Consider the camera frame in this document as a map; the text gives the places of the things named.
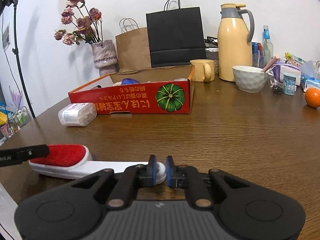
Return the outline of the purple ceramic vase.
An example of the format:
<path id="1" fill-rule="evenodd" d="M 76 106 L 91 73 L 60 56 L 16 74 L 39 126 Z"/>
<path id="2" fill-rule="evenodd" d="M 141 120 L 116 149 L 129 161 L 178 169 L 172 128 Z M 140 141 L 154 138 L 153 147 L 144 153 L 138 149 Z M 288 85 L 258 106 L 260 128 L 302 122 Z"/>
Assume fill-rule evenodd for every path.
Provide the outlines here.
<path id="1" fill-rule="evenodd" d="M 91 45 L 94 67 L 99 75 L 110 75 L 118 72 L 117 54 L 112 40 L 104 40 Z"/>

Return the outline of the red white lint brush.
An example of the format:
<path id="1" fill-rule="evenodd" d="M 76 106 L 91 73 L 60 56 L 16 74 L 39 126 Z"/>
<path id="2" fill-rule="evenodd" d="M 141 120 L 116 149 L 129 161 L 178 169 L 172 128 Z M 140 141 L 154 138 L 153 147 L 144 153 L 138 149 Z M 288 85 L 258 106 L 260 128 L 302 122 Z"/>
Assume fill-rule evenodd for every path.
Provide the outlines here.
<path id="1" fill-rule="evenodd" d="M 148 162 L 130 161 L 94 161 L 89 149 L 84 145 L 49 145 L 46 157 L 29 160 L 31 168 L 42 175 L 79 179 L 89 174 L 110 168 L 115 173 L 122 173 L 127 167 L 148 165 Z"/>

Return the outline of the white ceramic bowl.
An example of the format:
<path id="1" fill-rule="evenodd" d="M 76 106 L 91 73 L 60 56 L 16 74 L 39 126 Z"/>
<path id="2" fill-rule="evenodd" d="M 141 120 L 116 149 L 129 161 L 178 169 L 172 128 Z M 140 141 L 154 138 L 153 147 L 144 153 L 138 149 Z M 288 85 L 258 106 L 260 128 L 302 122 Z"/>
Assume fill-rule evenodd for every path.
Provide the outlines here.
<path id="1" fill-rule="evenodd" d="M 233 66 L 232 70 L 234 81 L 243 92 L 259 93 L 267 81 L 267 73 L 257 67 Z"/>

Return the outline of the purple packaged item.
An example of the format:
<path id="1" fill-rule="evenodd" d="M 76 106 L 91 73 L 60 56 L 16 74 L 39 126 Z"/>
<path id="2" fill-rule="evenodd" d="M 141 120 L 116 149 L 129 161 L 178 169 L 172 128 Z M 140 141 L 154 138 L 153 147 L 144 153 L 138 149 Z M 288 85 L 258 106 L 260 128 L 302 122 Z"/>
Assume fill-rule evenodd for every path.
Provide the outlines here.
<path id="1" fill-rule="evenodd" d="M 280 72 L 281 72 L 281 67 L 282 66 L 290 68 L 290 69 L 294 69 L 294 70 L 299 71 L 301 73 L 301 70 L 298 67 L 296 67 L 296 66 L 294 66 L 292 64 L 288 64 L 288 63 L 277 61 L 272 66 L 271 72 L 273 73 L 274 79 L 277 80 L 278 82 L 280 82 Z"/>

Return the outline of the orange fruit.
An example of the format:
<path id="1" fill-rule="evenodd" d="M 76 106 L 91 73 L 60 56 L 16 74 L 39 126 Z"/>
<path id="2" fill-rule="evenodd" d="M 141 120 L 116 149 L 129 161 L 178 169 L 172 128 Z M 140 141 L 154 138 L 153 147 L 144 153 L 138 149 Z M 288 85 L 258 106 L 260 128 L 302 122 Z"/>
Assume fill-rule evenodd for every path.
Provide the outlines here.
<path id="1" fill-rule="evenodd" d="M 320 107 L 320 90 L 317 88 L 308 88 L 305 92 L 306 104 L 312 108 Z"/>

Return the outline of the brown paper bag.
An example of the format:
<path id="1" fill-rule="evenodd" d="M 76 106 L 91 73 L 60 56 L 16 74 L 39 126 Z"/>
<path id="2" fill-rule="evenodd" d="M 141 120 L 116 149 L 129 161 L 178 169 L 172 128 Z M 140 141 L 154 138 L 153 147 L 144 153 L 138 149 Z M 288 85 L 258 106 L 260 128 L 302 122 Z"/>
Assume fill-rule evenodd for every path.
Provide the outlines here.
<path id="1" fill-rule="evenodd" d="M 120 73 L 151 68 L 147 27 L 139 27 L 132 18 L 119 21 L 121 34 L 116 36 L 117 57 Z"/>

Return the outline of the yellow mug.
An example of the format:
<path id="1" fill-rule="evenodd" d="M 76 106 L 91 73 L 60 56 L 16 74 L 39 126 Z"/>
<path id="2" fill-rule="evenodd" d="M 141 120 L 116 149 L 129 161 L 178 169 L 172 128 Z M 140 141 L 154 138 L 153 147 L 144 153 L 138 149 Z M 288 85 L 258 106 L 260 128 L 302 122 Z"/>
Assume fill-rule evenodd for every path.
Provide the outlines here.
<path id="1" fill-rule="evenodd" d="M 212 82 L 215 79 L 214 60 L 191 60 L 190 63 L 195 67 L 196 82 Z"/>

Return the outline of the dried pink flowers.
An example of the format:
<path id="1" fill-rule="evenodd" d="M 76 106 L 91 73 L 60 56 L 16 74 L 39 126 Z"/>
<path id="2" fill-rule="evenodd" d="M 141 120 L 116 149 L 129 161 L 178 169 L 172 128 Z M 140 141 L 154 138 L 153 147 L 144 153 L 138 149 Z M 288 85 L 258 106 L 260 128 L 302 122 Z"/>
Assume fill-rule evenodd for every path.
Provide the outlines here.
<path id="1" fill-rule="evenodd" d="M 62 25 L 71 25 L 72 31 L 56 30 L 54 38 L 63 44 L 77 46 L 81 42 L 94 44 L 103 41 L 102 13 L 97 8 L 88 9 L 85 0 L 67 0 L 61 13 Z"/>

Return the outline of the clear glass bottle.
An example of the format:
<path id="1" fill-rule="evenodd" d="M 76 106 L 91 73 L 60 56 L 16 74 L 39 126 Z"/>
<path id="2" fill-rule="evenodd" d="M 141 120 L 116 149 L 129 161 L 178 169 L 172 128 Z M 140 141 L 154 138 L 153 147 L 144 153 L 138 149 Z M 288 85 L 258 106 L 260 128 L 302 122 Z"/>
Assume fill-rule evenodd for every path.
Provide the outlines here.
<path id="1" fill-rule="evenodd" d="M 267 25 L 264 26 L 262 42 L 262 63 L 265 67 L 273 58 L 273 44 L 270 38 L 270 32 Z"/>

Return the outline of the small blue white carton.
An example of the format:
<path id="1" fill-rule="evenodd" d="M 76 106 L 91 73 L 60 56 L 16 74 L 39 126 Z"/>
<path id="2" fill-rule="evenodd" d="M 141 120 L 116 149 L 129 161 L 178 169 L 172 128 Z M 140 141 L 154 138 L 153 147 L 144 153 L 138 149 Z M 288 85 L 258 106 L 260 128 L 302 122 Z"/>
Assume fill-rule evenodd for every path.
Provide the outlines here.
<path id="1" fill-rule="evenodd" d="M 296 91 L 296 76 L 291 73 L 283 73 L 283 93 L 294 96 Z"/>

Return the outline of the black paper bag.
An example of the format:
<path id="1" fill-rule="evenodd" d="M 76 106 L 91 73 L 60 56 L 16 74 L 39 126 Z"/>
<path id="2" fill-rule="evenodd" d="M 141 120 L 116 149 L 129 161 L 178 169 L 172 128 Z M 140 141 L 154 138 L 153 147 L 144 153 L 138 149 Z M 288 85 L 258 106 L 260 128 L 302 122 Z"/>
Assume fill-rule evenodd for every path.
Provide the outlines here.
<path id="1" fill-rule="evenodd" d="M 152 68 L 184 66 L 191 60 L 206 58 L 202 18 L 199 7 L 163 10 L 146 14 Z"/>

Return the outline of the white tissue pack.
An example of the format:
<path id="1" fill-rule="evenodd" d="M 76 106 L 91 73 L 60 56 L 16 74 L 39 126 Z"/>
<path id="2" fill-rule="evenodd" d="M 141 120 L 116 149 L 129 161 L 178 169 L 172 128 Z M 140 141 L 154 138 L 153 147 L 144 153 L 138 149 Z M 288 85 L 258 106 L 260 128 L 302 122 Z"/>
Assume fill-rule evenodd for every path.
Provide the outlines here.
<path id="1" fill-rule="evenodd" d="M 305 93 L 309 88 L 320 89 L 320 82 L 317 79 L 305 78 L 300 82 L 300 86 Z"/>

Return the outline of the yellow thermos jug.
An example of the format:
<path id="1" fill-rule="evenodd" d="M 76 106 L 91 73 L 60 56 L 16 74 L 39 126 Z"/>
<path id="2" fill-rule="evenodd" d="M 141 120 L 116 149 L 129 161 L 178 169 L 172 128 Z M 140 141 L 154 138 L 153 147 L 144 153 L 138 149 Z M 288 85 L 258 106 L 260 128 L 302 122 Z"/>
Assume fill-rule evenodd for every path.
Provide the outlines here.
<path id="1" fill-rule="evenodd" d="M 224 3 L 217 32 L 219 78 L 234 81 L 234 66 L 251 66 L 254 17 L 245 4 Z"/>

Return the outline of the white plastic wipes container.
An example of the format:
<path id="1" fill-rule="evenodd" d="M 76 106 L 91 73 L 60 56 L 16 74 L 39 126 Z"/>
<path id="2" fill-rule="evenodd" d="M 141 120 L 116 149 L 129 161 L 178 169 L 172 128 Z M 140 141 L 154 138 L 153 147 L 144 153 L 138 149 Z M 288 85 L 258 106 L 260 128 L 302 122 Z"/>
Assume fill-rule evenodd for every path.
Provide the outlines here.
<path id="1" fill-rule="evenodd" d="M 93 103 L 71 103 L 58 113 L 62 126 L 86 127 L 97 117 L 97 110 Z"/>

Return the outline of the red cardboard box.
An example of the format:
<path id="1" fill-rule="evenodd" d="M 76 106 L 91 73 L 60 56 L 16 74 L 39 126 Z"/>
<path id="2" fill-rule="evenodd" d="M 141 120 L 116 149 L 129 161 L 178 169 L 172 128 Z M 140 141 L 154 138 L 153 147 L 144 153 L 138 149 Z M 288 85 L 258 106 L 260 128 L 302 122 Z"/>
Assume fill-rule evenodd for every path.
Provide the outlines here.
<path id="1" fill-rule="evenodd" d="M 124 78 L 139 83 L 121 85 Z M 104 75 L 68 96 L 72 103 L 93 103 L 98 114 L 189 114 L 194 89 L 195 68 L 187 65 Z"/>

